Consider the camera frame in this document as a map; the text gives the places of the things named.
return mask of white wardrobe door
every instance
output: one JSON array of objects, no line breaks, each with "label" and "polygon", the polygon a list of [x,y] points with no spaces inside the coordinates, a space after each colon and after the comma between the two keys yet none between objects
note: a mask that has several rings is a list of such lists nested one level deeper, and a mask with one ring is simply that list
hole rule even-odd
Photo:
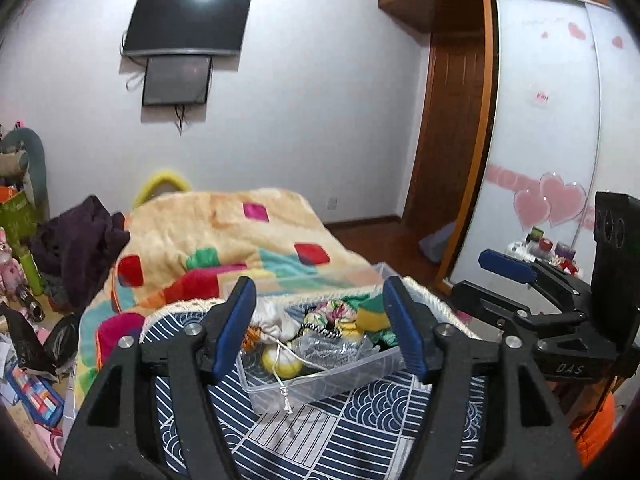
[{"label": "white wardrobe door", "polygon": [[598,54],[602,85],[600,151],[585,225],[578,234],[576,257],[591,281],[596,244],[593,206],[596,191],[629,193],[640,198],[640,50],[626,25],[612,10],[586,4]]},{"label": "white wardrobe door", "polygon": [[491,288],[478,255],[533,225],[571,244],[593,177],[600,89],[590,22],[571,0],[497,0],[494,129],[478,201],[450,277]]}]

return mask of yellow ball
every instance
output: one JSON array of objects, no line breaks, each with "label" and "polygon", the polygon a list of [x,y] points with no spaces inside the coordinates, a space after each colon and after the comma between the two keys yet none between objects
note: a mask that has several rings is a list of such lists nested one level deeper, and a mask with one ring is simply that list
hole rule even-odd
[{"label": "yellow ball", "polygon": [[280,355],[278,356],[278,363],[276,364],[276,354],[278,352],[278,345],[268,345],[262,352],[262,366],[268,372],[273,374],[275,370],[281,379],[290,379],[295,377],[302,370],[302,362],[293,354],[289,349],[285,350],[280,348]]}]

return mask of blue gripper pad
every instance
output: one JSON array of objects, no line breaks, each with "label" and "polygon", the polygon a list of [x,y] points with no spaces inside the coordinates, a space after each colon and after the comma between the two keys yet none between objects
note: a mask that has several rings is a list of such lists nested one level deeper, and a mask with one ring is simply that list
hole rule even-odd
[{"label": "blue gripper pad", "polygon": [[484,270],[499,274],[517,283],[531,284],[538,277],[536,271],[528,263],[491,249],[485,249],[480,253],[478,263]]},{"label": "blue gripper pad", "polygon": [[[416,304],[404,288],[402,281],[397,276],[385,280],[382,289],[382,297],[385,305],[386,316],[391,322],[391,327],[398,338],[398,345],[402,352],[402,358],[406,369],[424,382],[429,372],[429,367],[424,358],[424,337],[433,341],[433,327],[436,319],[429,307]],[[420,329],[414,319],[421,321]]]},{"label": "blue gripper pad", "polygon": [[244,334],[251,321],[255,309],[255,283],[253,280],[240,278],[224,305],[214,305],[212,310],[231,309],[216,345],[216,360],[213,365],[213,376],[221,381],[233,367],[240,351]]}]

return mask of fleece blanket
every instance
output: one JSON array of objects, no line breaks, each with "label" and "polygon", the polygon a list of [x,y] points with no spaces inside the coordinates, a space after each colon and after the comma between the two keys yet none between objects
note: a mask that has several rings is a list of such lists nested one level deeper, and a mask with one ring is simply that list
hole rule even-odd
[{"label": "fleece blanket", "polygon": [[130,241],[80,322],[76,410],[97,375],[96,333],[107,319],[216,298],[239,276],[277,281],[367,265],[304,198],[281,189],[164,194],[133,210],[125,229]]}]

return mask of tv screen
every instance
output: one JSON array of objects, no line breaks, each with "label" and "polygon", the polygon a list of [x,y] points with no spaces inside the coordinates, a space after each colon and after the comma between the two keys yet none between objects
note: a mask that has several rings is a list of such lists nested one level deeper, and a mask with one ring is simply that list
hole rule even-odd
[{"label": "tv screen", "polygon": [[209,94],[211,58],[153,56],[146,62],[142,105],[204,104]]},{"label": "tv screen", "polygon": [[240,53],[251,0],[138,0],[124,56]]}]

